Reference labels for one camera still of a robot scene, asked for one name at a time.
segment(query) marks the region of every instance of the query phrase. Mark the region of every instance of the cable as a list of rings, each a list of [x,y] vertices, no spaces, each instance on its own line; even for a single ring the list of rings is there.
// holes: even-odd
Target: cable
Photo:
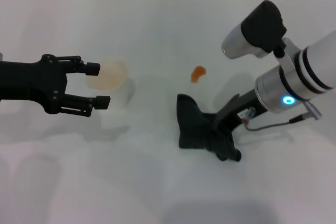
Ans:
[[[270,124],[270,125],[266,125],[266,126],[263,126],[263,127],[260,127],[260,128],[255,128],[255,129],[249,128],[246,124],[244,124],[244,127],[248,131],[261,131],[261,130],[264,130],[264,129],[267,129],[267,128],[283,126],[283,125],[287,125],[287,124],[290,124],[290,122]]]
[[[294,123],[301,122],[301,121],[311,117],[309,112],[307,112],[307,113],[298,115],[298,116],[290,119],[288,122],[275,123],[275,124],[266,125],[266,126],[263,126],[263,127],[260,127],[260,128],[251,129],[251,128],[248,127],[248,122],[254,116],[254,113],[255,113],[254,108],[249,108],[245,117],[241,119],[245,129],[248,130],[248,131],[261,131],[261,130],[268,129],[268,128],[271,128],[271,127],[278,127],[278,126],[284,126],[284,125],[288,125],[288,124],[294,124]]]

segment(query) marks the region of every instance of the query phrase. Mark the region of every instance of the label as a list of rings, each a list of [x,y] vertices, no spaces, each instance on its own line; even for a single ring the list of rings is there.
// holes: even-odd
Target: label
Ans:
[[[248,109],[244,109],[242,111],[240,111],[239,113],[237,113],[237,116],[239,116],[240,119],[242,119],[248,112]]]

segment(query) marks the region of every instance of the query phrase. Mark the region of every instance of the blue led light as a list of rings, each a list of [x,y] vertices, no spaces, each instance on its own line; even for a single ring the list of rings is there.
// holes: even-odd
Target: blue led light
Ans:
[[[292,105],[293,103],[295,103],[295,99],[293,97],[288,96],[288,95],[283,97],[282,101],[286,105]]]

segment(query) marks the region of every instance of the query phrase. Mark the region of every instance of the robotic arm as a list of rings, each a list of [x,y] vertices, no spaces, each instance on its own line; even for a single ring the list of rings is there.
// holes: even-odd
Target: robotic arm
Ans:
[[[300,121],[308,117],[318,120],[321,114],[310,100],[336,85],[333,71],[336,31],[304,50],[282,38],[286,31],[278,8],[264,1],[222,43],[223,53],[230,59],[246,54],[262,58],[273,51],[279,62],[256,80],[252,93],[257,98],[255,103],[261,106],[249,107],[244,124],[266,111],[281,113],[301,103],[308,113],[300,115]]]
[[[80,56],[43,55],[36,63],[0,61],[0,100],[31,100],[41,104],[49,114],[90,116],[93,108],[107,109],[110,97],[65,94],[66,74],[97,76],[99,70],[98,63],[84,64]]]
[[[180,148],[205,148],[221,161],[238,162],[242,155],[234,147],[231,132],[240,124],[249,131],[258,131],[322,117],[310,100],[336,86],[336,31],[304,50],[283,38],[286,31],[279,9],[272,2],[263,1],[229,33],[222,43],[228,58],[247,54],[262,58],[273,52],[279,65],[261,75],[254,89],[242,96],[235,95],[215,114],[203,113],[191,97],[179,94]],[[248,127],[252,118],[267,111],[281,113],[301,103],[307,112],[288,122],[257,129]]]

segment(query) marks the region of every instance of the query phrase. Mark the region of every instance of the wire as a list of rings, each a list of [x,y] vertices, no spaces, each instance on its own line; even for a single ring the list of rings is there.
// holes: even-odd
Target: wire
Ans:
[[[290,122],[270,124],[270,125],[266,125],[266,126],[263,126],[263,127],[260,127],[260,128],[255,128],[255,129],[251,129],[246,124],[244,124],[244,127],[248,131],[261,131],[261,130],[264,130],[264,129],[267,129],[267,128],[277,127],[277,126],[283,126],[283,125],[288,125],[288,124],[290,124]]]

